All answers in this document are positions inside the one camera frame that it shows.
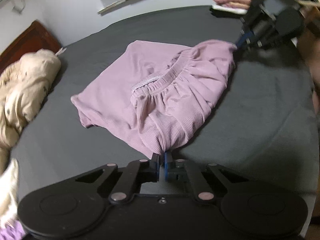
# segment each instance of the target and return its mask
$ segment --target purple fabric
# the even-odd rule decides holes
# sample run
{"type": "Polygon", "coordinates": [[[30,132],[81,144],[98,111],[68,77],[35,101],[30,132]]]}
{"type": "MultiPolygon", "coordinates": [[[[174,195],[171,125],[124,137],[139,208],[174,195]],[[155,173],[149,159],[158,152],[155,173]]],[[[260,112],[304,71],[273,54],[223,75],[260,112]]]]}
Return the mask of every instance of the purple fabric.
{"type": "Polygon", "coordinates": [[[13,227],[7,225],[0,229],[0,240],[20,240],[25,236],[25,232],[19,221],[15,221],[13,227]]]}
{"type": "Polygon", "coordinates": [[[105,127],[151,158],[183,146],[204,123],[227,87],[235,48],[135,41],[71,101],[84,127],[105,127]]]}

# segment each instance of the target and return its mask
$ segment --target folded pink cloth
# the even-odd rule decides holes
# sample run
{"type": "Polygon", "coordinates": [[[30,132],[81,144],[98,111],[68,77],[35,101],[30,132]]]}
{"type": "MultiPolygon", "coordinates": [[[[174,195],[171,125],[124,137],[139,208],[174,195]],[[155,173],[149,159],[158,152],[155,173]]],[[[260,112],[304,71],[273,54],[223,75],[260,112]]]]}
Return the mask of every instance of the folded pink cloth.
{"type": "Polygon", "coordinates": [[[84,127],[105,127],[151,158],[183,146],[204,123],[227,87],[235,48],[135,41],[71,101],[84,127]]]}

